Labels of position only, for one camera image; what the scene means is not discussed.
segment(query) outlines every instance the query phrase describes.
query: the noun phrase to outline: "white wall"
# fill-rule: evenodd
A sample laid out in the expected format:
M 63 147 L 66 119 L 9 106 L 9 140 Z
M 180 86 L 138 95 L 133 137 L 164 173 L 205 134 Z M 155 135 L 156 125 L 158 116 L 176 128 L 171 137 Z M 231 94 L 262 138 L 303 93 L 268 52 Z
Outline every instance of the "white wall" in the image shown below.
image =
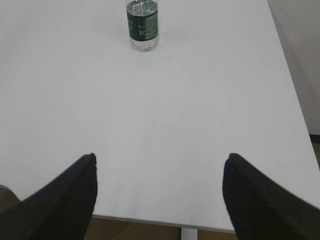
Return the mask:
M 320 135 L 320 0 L 268 0 L 310 134 Z

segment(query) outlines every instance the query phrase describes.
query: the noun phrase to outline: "table leg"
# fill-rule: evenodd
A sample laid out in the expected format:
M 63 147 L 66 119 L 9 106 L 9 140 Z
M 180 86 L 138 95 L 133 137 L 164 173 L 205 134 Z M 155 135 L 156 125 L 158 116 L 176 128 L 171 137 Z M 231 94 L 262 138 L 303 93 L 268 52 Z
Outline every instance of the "table leg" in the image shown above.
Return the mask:
M 183 227 L 181 229 L 181 240 L 198 240 L 198 230 Z

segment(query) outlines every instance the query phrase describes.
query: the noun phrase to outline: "white table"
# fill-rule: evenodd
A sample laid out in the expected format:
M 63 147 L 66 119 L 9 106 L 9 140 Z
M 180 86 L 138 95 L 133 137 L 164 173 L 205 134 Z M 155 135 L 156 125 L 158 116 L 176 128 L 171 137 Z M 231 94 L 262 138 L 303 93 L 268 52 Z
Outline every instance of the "white table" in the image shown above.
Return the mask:
M 0 184 L 24 199 L 97 155 L 94 214 L 233 230 L 236 152 L 320 207 L 319 168 L 265 0 L 162 0 L 130 48 L 122 0 L 0 2 Z

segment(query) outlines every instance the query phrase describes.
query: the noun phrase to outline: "floor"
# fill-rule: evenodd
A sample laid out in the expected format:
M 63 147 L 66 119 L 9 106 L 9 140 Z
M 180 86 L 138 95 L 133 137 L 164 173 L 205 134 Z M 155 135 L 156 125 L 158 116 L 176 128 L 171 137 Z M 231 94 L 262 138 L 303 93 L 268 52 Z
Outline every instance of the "floor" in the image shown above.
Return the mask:
M 320 144 L 313 145 L 320 165 Z M 19 199 L 9 190 L 0 189 L 0 212 Z M 92 218 L 84 240 L 180 240 L 181 229 L 173 226 Z M 232 233 L 198 230 L 198 240 L 236 240 Z

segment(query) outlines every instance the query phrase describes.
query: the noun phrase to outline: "bottle label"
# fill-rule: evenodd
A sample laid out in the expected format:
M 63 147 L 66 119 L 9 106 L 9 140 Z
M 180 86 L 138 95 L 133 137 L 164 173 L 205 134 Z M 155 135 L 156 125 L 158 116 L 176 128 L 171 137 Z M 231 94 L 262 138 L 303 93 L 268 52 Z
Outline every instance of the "bottle label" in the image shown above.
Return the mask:
M 144 42 L 154 39 L 158 35 L 158 11 L 148 16 L 134 16 L 126 13 L 128 17 L 129 35 L 133 40 Z

